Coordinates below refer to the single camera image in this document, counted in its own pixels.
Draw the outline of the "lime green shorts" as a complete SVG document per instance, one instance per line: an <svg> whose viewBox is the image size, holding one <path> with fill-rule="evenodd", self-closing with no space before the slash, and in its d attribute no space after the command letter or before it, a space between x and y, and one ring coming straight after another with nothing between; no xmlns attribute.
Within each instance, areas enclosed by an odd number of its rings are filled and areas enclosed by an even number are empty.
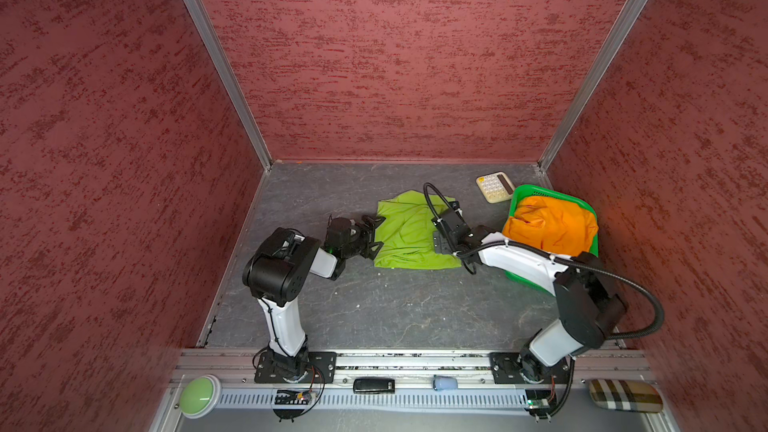
<svg viewBox="0 0 768 432"><path fill-rule="evenodd" d="M374 266L386 269L444 270L461 268L458 258L438 254L433 235L434 218L422 192L407 191L378 202L377 215L384 222L375 230L375 241L383 246Z"/></svg>

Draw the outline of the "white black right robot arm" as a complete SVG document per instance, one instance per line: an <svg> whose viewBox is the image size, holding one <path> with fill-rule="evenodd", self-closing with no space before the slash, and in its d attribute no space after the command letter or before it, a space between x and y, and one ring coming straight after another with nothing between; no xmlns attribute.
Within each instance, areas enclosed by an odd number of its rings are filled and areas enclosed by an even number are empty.
<svg viewBox="0 0 768 432"><path fill-rule="evenodd" d="M451 239L438 230L433 243L438 254L501 269L556 299L557 318L518 353L517 368L530 383L543 382L567 356L600 348L627 312L628 304L612 279L596 271L602 263L589 252L546 252L482 227Z"/></svg>

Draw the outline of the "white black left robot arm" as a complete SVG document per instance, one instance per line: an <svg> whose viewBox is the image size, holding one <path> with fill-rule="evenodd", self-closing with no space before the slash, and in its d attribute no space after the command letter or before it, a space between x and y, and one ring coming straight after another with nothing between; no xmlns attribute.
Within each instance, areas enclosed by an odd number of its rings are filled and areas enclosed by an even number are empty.
<svg viewBox="0 0 768 432"><path fill-rule="evenodd" d="M260 353L256 378L300 382L312 371L298 297L307 277L336 280L353 257L373 260L383 247L375 232L385 219L332 217L324 240L294 228L276 228L246 263L243 285L266 318L269 343Z"/></svg>

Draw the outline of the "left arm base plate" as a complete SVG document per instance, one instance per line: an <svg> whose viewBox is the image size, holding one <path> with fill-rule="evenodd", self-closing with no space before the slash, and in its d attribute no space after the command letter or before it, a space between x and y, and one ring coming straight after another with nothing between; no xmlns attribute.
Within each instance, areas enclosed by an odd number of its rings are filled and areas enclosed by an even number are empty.
<svg viewBox="0 0 768 432"><path fill-rule="evenodd" d="M254 382L259 384L331 383L334 380L337 354L300 350L295 357L278 354L271 349L253 357Z"/></svg>

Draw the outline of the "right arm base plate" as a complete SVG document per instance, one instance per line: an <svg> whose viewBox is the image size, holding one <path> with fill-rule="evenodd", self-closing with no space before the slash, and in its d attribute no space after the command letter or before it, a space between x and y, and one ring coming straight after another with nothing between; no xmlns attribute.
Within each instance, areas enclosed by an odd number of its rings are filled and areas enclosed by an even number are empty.
<svg viewBox="0 0 768 432"><path fill-rule="evenodd" d="M491 352L488 357L495 384L565 384L571 369L566 358L547 366L528 352L523 355L517 352Z"/></svg>

